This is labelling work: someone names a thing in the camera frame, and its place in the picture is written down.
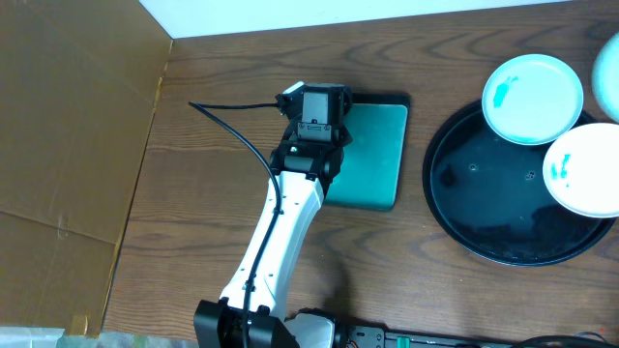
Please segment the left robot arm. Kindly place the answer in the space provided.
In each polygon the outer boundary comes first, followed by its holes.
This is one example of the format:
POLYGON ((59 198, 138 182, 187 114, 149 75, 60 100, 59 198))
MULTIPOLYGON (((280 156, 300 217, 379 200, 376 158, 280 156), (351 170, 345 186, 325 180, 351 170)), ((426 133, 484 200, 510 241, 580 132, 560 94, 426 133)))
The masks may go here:
POLYGON ((265 204, 248 249, 215 302, 193 317, 201 347, 335 347, 336 320, 324 314, 286 317, 290 279, 310 224, 321 209, 352 140, 343 119, 349 87, 299 81, 273 104, 289 124, 271 156, 265 204))

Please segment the mint plate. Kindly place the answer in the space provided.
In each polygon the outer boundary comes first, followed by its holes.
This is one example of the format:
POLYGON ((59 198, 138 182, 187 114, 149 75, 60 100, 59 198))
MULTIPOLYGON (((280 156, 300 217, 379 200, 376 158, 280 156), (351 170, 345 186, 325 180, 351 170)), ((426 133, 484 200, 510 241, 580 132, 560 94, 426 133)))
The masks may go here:
POLYGON ((517 56, 499 66, 482 93, 488 126, 518 145, 549 143, 578 120, 584 92, 575 71, 543 54, 517 56))
POLYGON ((619 34, 600 50, 592 70, 592 90, 597 104, 614 122, 619 121, 619 34))

